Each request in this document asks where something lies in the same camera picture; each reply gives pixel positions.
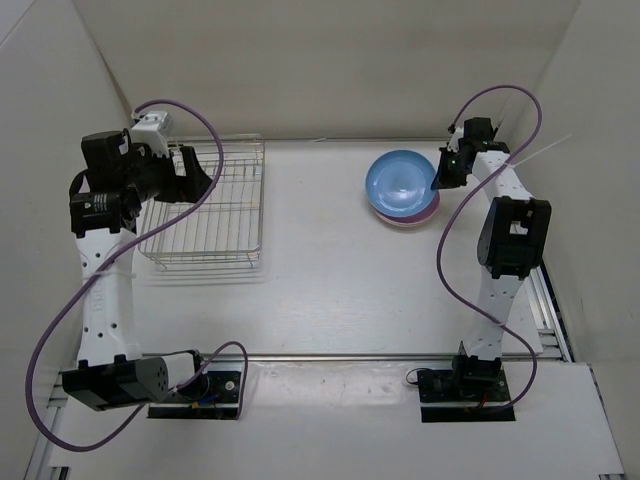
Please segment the blue plate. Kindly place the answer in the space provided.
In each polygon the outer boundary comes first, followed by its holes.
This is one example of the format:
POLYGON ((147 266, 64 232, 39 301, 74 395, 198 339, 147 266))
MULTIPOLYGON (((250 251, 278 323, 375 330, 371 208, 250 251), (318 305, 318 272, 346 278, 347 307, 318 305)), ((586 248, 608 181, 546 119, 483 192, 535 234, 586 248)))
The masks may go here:
POLYGON ((381 155, 365 177, 369 204, 394 218, 422 215, 438 204, 438 191, 431 189, 436 173, 433 164, 411 150, 393 150, 381 155))

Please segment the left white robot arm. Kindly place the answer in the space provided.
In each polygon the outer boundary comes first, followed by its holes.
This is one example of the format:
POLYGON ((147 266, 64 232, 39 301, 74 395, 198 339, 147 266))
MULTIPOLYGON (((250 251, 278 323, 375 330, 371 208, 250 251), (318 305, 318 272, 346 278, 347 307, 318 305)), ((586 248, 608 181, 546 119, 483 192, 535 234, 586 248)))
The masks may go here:
POLYGON ((128 130, 83 137, 85 170, 69 188, 71 231, 82 264, 81 345, 77 366, 62 375, 64 391, 95 411, 162 402, 171 391, 206 395, 210 377, 195 350, 146 358, 137 339, 132 289, 137 218, 148 200, 196 203, 212 180, 195 150, 179 148, 185 172, 169 151, 155 153, 128 130))

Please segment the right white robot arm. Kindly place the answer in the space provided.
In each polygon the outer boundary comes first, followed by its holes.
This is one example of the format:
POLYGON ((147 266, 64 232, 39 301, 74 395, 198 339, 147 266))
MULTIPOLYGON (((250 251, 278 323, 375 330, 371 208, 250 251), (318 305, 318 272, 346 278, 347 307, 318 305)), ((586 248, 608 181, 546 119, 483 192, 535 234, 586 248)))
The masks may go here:
POLYGON ((475 319, 449 375, 450 390, 464 400, 498 382, 504 327, 522 283, 541 263, 552 212, 548 201, 523 186, 506 164, 509 148, 494 137, 488 118, 454 127, 431 184, 435 191, 454 189, 473 176, 490 201, 477 245, 481 287, 475 319))

